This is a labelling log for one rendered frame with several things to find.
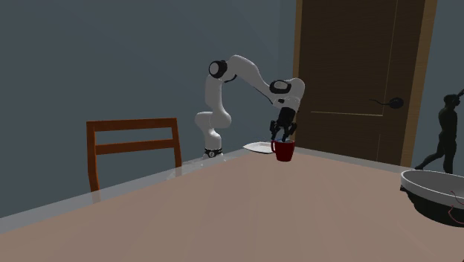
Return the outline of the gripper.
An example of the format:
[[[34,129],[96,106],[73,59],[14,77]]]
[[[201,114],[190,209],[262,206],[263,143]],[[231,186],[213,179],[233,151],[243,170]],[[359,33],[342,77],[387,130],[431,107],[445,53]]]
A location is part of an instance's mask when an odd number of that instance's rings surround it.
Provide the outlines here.
[[[296,112],[289,107],[282,107],[278,115],[277,121],[271,121],[270,131],[271,140],[274,141],[277,133],[280,131],[280,127],[283,127],[284,133],[281,139],[282,142],[286,142],[287,138],[294,133],[297,129],[297,124],[292,123]]]

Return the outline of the red mug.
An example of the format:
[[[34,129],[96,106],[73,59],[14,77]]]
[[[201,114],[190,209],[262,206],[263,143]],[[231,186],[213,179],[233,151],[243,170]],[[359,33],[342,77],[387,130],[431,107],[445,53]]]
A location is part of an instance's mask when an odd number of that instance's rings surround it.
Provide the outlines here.
[[[292,140],[271,142],[271,150],[280,162],[290,162],[294,154],[295,143]]]

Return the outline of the white plate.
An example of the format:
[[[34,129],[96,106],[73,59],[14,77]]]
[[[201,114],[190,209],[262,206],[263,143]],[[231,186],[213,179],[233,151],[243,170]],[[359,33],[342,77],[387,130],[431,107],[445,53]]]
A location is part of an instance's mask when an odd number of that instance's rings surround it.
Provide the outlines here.
[[[253,142],[253,143],[244,145],[243,148],[246,150],[253,151],[255,153],[265,153],[265,154],[273,153],[270,142],[264,142],[264,141]]]

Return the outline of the brown wooden door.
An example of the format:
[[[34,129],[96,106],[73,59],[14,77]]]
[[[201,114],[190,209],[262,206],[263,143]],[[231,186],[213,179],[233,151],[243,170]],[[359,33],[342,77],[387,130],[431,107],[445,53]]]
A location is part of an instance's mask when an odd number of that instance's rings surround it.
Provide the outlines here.
[[[410,166],[438,0],[297,0],[298,147]]]

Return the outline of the brown wooden chair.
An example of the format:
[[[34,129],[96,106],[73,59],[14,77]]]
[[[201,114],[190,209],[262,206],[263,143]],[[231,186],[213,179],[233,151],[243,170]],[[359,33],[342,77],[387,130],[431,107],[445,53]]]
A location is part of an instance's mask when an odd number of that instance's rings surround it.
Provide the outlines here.
[[[170,128],[172,138],[148,141],[130,141],[112,144],[97,144],[96,141],[97,132],[162,128]],[[182,166],[181,147],[178,134],[178,123],[176,118],[145,118],[127,120],[87,121],[86,144],[88,180],[91,192],[100,190],[100,183],[97,173],[97,156],[99,155],[173,148],[175,166]]]

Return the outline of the black human figure statue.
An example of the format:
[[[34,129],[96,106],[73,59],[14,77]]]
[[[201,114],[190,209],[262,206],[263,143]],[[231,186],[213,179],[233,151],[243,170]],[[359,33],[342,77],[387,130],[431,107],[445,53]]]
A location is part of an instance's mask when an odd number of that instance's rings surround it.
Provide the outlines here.
[[[431,162],[444,157],[443,170],[446,173],[453,173],[454,157],[457,151],[457,113],[455,108],[460,105],[460,98],[463,95],[464,89],[455,95],[449,94],[443,98],[445,105],[438,114],[441,132],[439,133],[436,152],[430,154],[415,166],[415,170],[422,170]]]

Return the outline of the white and black bowl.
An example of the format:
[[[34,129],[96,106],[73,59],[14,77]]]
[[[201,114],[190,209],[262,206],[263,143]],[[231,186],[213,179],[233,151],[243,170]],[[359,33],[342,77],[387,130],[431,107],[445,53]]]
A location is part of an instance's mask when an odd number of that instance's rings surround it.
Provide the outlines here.
[[[432,170],[405,170],[401,190],[413,207],[435,222],[464,228],[464,176]]]

